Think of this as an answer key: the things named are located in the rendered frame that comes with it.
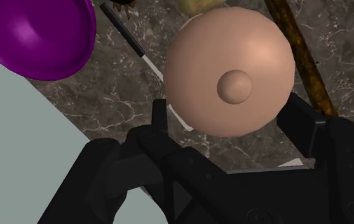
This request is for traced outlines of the purple bowl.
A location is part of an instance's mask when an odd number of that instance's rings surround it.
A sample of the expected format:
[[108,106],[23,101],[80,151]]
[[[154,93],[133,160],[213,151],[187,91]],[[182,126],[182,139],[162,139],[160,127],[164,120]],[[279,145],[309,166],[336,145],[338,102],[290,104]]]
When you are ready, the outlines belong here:
[[0,64],[26,78],[74,75],[89,61],[95,35],[91,0],[0,0]]

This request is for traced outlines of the black handled knife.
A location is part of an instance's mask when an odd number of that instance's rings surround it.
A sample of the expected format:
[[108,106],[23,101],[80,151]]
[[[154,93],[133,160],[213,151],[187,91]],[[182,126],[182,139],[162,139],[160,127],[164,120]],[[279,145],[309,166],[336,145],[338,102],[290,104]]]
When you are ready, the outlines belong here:
[[[123,36],[126,42],[132,47],[135,53],[151,68],[154,74],[163,81],[163,74],[160,70],[152,63],[152,61],[147,57],[144,49],[140,46],[139,42],[132,36],[130,31],[124,26],[118,16],[112,11],[112,9],[106,3],[100,5],[100,9],[104,15],[109,19],[113,26],[118,30],[118,32]],[[167,110],[170,110],[174,117],[179,121],[183,128],[190,132],[193,130],[173,109],[170,104],[167,104],[165,99],[155,99],[152,105],[152,119],[151,124],[163,132],[168,132],[168,119]]]

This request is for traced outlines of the brown wooden stick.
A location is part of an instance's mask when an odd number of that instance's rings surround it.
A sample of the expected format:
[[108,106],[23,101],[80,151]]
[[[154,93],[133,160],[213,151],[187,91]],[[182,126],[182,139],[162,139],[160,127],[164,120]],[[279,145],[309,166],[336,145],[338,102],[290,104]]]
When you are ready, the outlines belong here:
[[338,111],[326,91],[317,65],[299,30],[287,0],[264,0],[275,24],[289,41],[296,67],[303,82],[311,105],[315,111],[324,115],[337,116]]

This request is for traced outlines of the dark brown clawed figure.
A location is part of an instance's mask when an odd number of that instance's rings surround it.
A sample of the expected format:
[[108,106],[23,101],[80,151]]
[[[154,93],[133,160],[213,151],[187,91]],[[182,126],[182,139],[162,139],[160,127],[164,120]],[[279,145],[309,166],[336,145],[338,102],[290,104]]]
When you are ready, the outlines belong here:
[[121,12],[121,9],[125,9],[127,19],[130,19],[129,8],[134,8],[136,5],[136,0],[110,0],[112,2],[113,8],[116,8],[118,12]]

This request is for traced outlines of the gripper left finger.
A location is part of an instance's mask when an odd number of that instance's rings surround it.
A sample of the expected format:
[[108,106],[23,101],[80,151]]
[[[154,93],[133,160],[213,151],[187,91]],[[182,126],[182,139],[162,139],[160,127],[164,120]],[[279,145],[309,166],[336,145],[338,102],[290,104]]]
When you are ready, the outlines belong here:
[[153,102],[152,122],[126,141],[100,138],[81,150],[37,224],[114,224],[127,192],[144,186],[168,224],[226,224],[208,182],[217,166],[167,132],[164,100]]

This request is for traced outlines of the yellow-green round object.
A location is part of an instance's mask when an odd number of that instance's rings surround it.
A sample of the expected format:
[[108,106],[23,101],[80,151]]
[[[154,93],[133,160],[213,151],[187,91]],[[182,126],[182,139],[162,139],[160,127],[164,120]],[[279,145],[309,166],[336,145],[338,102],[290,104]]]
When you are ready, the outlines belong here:
[[178,0],[178,6],[181,13],[192,17],[220,6],[224,2],[225,0]]

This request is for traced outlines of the beige round knobbed lid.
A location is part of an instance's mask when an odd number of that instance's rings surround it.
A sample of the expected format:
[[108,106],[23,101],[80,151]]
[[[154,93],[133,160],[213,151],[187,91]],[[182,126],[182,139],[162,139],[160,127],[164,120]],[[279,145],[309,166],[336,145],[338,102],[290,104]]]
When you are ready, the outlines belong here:
[[166,97],[192,128],[238,137],[272,121],[294,85],[286,37],[261,13],[216,8],[186,22],[163,68]]

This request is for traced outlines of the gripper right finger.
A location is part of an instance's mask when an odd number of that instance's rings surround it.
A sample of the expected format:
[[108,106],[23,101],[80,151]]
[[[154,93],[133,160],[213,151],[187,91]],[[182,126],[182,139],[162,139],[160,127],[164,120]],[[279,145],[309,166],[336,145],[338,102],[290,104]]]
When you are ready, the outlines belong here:
[[292,93],[276,123],[304,157],[326,171],[332,224],[354,224],[354,122],[317,113]]

